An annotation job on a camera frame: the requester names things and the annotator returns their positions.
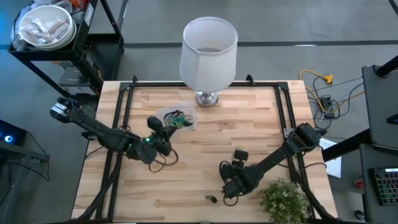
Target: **green plant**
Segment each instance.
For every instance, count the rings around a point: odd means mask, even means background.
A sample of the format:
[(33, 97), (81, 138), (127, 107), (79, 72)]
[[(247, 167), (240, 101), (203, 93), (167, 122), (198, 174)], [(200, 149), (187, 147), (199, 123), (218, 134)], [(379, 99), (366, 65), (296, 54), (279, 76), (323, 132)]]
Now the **green plant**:
[(275, 224), (299, 224), (307, 214), (307, 197), (284, 179), (274, 180), (260, 191), (260, 205)]

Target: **silver lamp base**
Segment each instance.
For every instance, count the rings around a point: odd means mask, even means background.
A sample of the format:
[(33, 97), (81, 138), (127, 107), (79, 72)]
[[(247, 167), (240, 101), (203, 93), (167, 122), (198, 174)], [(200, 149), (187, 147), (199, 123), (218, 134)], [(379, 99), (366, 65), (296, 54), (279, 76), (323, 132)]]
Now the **silver lamp base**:
[(202, 107), (211, 107), (214, 106), (218, 101), (218, 93), (204, 93), (204, 92), (196, 92), (195, 98), (199, 106)]

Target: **black metal frame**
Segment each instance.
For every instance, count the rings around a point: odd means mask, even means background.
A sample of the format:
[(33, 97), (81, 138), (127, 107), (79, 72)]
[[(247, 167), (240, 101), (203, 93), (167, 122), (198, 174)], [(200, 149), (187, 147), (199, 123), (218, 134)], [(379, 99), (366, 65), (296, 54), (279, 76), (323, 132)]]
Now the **black metal frame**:
[[(134, 77), (133, 82), (127, 82), (127, 83), (122, 82), (120, 84), (119, 95), (118, 95), (118, 100), (116, 102), (116, 109), (115, 109), (113, 125), (112, 125), (113, 128), (118, 128), (121, 103), (122, 103), (123, 93), (125, 90), (129, 90), (129, 93), (127, 96), (126, 111), (124, 114), (122, 127), (126, 127), (127, 123), (128, 123), (129, 110), (131, 107), (132, 92), (133, 92), (134, 87), (186, 86), (186, 84), (184, 82), (136, 82), (136, 80), (137, 79)], [(289, 87), (288, 87), (287, 82), (258, 82), (258, 83), (256, 83), (256, 82), (254, 82), (254, 80), (252, 79), (252, 77), (250, 75), (248, 75), (246, 80), (248, 82), (245, 82), (245, 81), (233, 82), (232, 84), (230, 84), (230, 87), (235, 87), (235, 86), (273, 87), (275, 90), (275, 97), (276, 97), (276, 101), (277, 101), (279, 118), (280, 118), (280, 128), (281, 128), (282, 133), (284, 132), (284, 129), (287, 128), (285, 115), (284, 115), (284, 109), (283, 109), (283, 105), (282, 105), (282, 98), (280, 95), (280, 92), (283, 91), (285, 94), (285, 97), (286, 97), (286, 104), (287, 104), (287, 110), (288, 110), (288, 114), (289, 114), (291, 127), (292, 128), (296, 127), (295, 119), (294, 119), (294, 111), (293, 111), (293, 106), (292, 106), (292, 102), (290, 99)], [(115, 206), (115, 202), (116, 202), (119, 174), (121, 171), (121, 163), (122, 163), (123, 155), (121, 153), (119, 153), (117, 155), (114, 169), (113, 169), (112, 173), (109, 174), (110, 169), (111, 169), (112, 158), (113, 158), (113, 152), (108, 151), (108, 153), (106, 155), (106, 160), (105, 160), (105, 167), (104, 167), (104, 173), (103, 173), (103, 180), (101, 183), (101, 190), (100, 190), (99, 194), (95, 197), (93, 203), (88, 207), (87, 211), (89, 210), (89, 212), (86, 211), (80, 218), (78, 218), (77, 220), (70, 220), (68, 223), (88, 223), (88, 220), (94, 213), (94, 210), (96, 210), (95, 219), (90, 220), (90, 223), (111, 223), (113, 221), (114, 206)], [(298, 155), (297, 159), (299, 161), (299, 163), (298, 163), (299, 168), (303, 169), (304, 161), (303, 161), (302, 155), (301, 154)], [(288, 163), (289, 163), (289, 171), (291, 173), (293, 170), (295, 170), (293, 159), (291, 157), (288, 159)], [(301, 178), (308, 185), (308, 179), (307, 179), (307, 175), (306, 175), (305, 171), (301, 173)], [(103, 218), (103, 216), (102, 216), (103, 199), (111, 185), (113, 185), (113, 187), (111, 190), (111, 196), (109, 198), (108, 214), (107, 214), (106, 218)], [(311, 214), (312, 218), (315, 218), (315, 214), (313, 212), (312, 206), (310, 206), (310, 210), (312, 212), (312, 214)]]
[[(100, 0), (106, 15), (114, 29), (114, 34), (88, 34), (90, 24), (84, 21), (87, 8), (81, 18), (81, 23), (77, 27), (75, 39), (67, 46), (59, 50), (53, 51), (16, 51), (12, 44), (8, 47), (8, 52), (20, 60), (26, 67), (30, 68), (41, 79), (43, 79), (52, 88), (57, 90), (64, 97), (73, 97), (63, 88), (61, 88), (55, 81), (48, 77), (41, 69), (35, 66), (32, 61), (71, 61), (81, 74), (90, 81), (91, 87), (95, 93), (101, 93), (104, 80), (114, 80), (118, 74), (120, 56), (124, 53), (123, 45), (124, 39), (118, 24), (116, 23), (112, 12), (106, 0)], [(94, 12), (98, 0), (89, 0), (88, 4), (93, 6)], [(106, 53), (109, 54), (109, 49), (114, 49), (114, 61), (109, 63), (109, 66), (103, 63), (94, 64), (89, 63), (86, 59), (87, 53), (96, 50), (98, 47), (106, 47)]]

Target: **black shelf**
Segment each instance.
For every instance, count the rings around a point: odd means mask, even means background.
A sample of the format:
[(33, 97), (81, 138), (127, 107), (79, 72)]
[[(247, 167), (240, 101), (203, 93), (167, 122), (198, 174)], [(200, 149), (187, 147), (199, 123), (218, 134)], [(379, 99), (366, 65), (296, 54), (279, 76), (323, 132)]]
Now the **black shelf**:
[(91, 88), (99, 96), (103, 82), (116, 79), (120, 56), (124, 53), (124, 39), (108, 3), (106, 0), (99, 1), (102, 3), (114, 29), (114, 34), (88, 33), (98, 3), (98, 0), (89, 0), (80, 24), (76, 27), (76, 37), (70, 44), (53, 51), (16, 51), (10, 44), (8, 52), (56, 89), (62, 96), (76, 97), (65, 91), (32, 63), (33, 61), (70, 61), (90, 82)]

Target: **paper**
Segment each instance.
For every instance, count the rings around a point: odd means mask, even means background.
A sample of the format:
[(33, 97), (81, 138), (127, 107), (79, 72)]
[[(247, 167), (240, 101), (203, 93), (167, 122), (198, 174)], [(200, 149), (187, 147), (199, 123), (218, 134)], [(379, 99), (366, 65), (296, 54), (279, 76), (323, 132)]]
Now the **paper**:
[[(329, 141), (327, 139), (321, 138), (319, 142), (319, 146), (326, 150), (330, 146), (334, 146), (335, 142)], [(341, 178), (341, 156), (336, 159), (332, 159), (326, 162), (327, 168), (326, 173), (332, 175), (333, 177)]]

